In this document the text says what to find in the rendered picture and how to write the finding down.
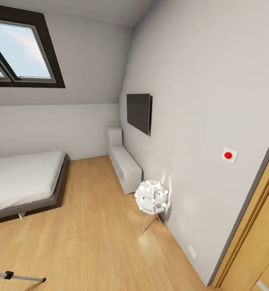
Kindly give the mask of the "camera tripod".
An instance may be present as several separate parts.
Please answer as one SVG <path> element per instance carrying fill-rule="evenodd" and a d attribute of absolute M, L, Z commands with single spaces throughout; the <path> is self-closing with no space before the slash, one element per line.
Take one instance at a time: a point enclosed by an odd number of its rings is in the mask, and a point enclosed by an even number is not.
<path fill-rule="evenodd" d="M 6 271 L 5 273 L 0 273 L 0 277 L 3 277 L 4 279 L 24 279 L 24 280 L 35 280 L 35 281 L 42 281 L 45 282 L 46 278 L 34 278 L 34 277 L 28 277 L 28 276 L 16 276 L 14 275 L 13 271 Z"/>

